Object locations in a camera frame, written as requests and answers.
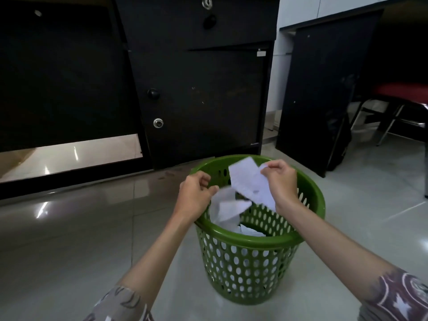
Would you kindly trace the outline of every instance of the basket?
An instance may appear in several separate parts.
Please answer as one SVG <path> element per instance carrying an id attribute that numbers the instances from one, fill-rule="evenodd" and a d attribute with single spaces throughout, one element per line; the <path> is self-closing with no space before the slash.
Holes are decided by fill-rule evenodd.
<path id="1" fill-rule="evenodd" d="M 248 156 L 257 165 L 271 160 L 259 155 L 222 156 L 202 163 L 190 173 L 204 171 L 211 176 L 209 186 L 221 188 L 230 185 L 228 167 Z M 299 170 L 297 187 L 302 203 L 324 218 L 325 203 L 320 189 Z M 214 289 L 232 302 L 255 305 L 274 294 L 303 239 L 282 216 L 264 205 L 253 203 L 240 217 L 242 224 L 263 232 L 266 237 L 229 232 L 211 223 L 208 208 L 195 222 L 196 232 L 205 270 Z"/>

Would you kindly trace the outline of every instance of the person's left hand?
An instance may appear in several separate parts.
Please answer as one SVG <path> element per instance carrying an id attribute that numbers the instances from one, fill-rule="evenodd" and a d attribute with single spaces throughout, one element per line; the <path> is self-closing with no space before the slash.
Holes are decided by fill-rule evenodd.
<path id="1" fill-rule="evenodd" d="M 211 176 L 203 171 L 188 175 L 180 184 L 179 197 L 175 204 L 173 217 L 178 217 L 189 224 L 196 221 L 210 203 L 211 197 L 219 189 L 218 186 L 208 186 Z"/>

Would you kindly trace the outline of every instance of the silver keyhole lock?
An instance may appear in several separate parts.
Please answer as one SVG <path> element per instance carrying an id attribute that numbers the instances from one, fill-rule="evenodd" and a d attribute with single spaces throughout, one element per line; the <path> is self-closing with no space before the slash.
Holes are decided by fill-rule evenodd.
<path id="1" fill-rule="evenodd" d="M 156 118 L 155 120 L 153 120 L 153 126 L 155 126 L 156 128 L 161 128 L 163 126 L 163 120 L 160 118 Z"/>
<path id="2" fill-rule="evenodd" d="M 207 10 L 211 10 L 213 7 L 213 0 L 202 0 L 202 6 Z"/>

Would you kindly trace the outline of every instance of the hand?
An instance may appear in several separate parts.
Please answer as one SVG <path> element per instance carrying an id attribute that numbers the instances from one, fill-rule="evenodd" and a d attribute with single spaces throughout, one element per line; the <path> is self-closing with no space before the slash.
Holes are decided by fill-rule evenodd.
<path id="1" fill-rule="evenodd" d="M 284 215 L 303 204 L 297 196 L 297 172 L 283 160 L 266 162 L 261 173 L 269 181 L 269 189 L 275 200 L 276 212 Z"/>
<path id="2" fill-rule="evenodd" d="M 219 189 L 218 186 L 211 186 L 207 189 L 210 180 L 211 176 L 202 171 L 188 175 L 186 180 L 180 184 L 173 217 L 178 217 L 189 224 L 196 221 L 207 208 L 211 197 Z"/>

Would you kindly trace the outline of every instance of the red chair seat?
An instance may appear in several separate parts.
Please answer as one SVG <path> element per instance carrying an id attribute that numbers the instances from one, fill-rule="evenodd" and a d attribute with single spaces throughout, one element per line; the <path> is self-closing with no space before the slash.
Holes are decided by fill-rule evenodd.
<path id="1" fill-rule="evenodd" d="M 376 86 L 373 94 L 401 98 L 415 103 L 428 103 L 428 85 L 419 83 L 384 83 Z"/>

